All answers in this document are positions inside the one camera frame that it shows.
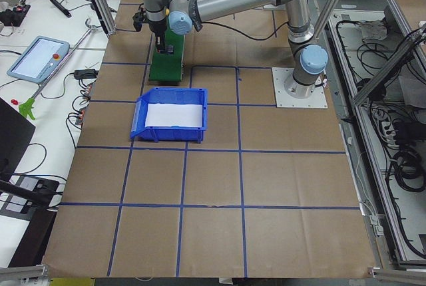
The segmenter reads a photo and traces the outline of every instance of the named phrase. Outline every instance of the tablet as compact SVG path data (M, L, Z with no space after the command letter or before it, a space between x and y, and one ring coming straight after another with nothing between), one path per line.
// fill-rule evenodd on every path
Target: tablet
M41 83L61 63L68 51L68 42L38 36L13 63L7 74L22 80Z

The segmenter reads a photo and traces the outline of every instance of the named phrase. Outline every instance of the metal mounting plate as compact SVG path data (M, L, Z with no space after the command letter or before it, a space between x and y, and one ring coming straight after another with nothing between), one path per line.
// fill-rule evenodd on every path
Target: metal mounting plate
M272 76L274 78L275 99L278 108L328 108L325 99L324 89L322 87L315 88L309 98L298 99L287 93L284 89L284 81L287 76L293 73L293 68L272 68Z

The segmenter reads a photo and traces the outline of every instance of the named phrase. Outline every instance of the black monitor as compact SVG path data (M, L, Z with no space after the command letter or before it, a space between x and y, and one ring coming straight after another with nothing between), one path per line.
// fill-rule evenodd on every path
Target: black monitor
M34 131L35 126L0 98L0 180L10 180Z
M47 208L55 195L58 181L31 175L9 182L33 137L35 127L0 98L0 192L9 196L0 215L30 219L32 206Z

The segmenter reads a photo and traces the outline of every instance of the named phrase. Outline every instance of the robotic arm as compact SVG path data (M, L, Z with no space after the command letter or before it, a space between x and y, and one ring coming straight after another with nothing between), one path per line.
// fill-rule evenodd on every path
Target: robotic arm
M170 29L178 35L186 35L192 30L192 26L200 31L205 21L267 4L286 4L289 17L288 38L296 59L296 68L291 79L286 81L286 88L292 96L306 98L315 87L315 81L328 60L327 53L321 47L309 44L314 35L314 27L310 21L307 0L144 0L144 15L141 13L137 17L136 14L134 20L136 23L147 22L155 34L157 50L167 53L170 51L164 41L167 16Z

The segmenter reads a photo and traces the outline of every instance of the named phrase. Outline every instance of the blue plastic bin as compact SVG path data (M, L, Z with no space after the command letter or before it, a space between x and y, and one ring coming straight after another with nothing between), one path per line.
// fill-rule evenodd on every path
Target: blue plastic bin
M202 106L200 127L146 126L149 104L197 104ZM131 138L143 140L197 141L201 143L207 130L207 90L205 88L154 88L136 101Z

